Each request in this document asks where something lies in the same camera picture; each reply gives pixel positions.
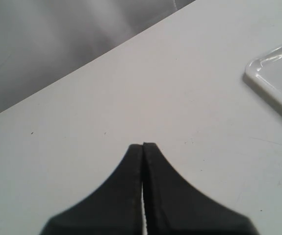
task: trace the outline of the black tool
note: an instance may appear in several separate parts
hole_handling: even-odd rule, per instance
[[[142,183],[149,235],[258,235],[247,217],[192,187],[154,143],[131,145],[100,188],[49,220],[42,235],[141,235]]]

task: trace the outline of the gray wall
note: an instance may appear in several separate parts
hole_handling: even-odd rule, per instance
[[[0,112],[176,9],[173,0],[0,0]]]

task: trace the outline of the white tray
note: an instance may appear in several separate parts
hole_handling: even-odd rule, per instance
[[[252,60],[245,69],[250,80],[282,105],[282,46]]]

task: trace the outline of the white table surface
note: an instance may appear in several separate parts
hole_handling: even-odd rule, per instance
[[[0,114],[0,235],[38,234],[153,141],[195,187],[282,234],[282,117],[242,81],[282,0],[197,0]]]

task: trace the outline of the white plastic tray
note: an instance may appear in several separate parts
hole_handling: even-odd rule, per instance
[[[282,105],[282,46],[252,60],[246,66],[245,73]]]

